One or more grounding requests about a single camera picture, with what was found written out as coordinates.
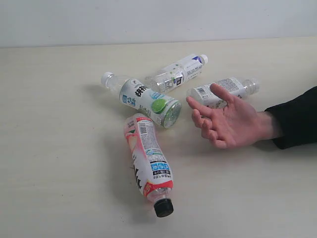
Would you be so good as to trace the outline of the person's open bare hand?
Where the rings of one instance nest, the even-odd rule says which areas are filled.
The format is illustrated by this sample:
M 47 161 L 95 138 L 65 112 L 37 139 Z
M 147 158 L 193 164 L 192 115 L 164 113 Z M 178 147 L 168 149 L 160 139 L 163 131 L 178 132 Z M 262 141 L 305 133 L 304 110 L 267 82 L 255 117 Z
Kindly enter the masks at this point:
M 219 149 L 233 149 L 271 140 L 282 135 L 276 119 L 268 112 L 257 112 L 249 103 L 231 95 L 213 83 L 210 90 L 227 105 L 222 109 L 208 108 L 188 96 L 192 121 L 201 130 L 202 138 Z

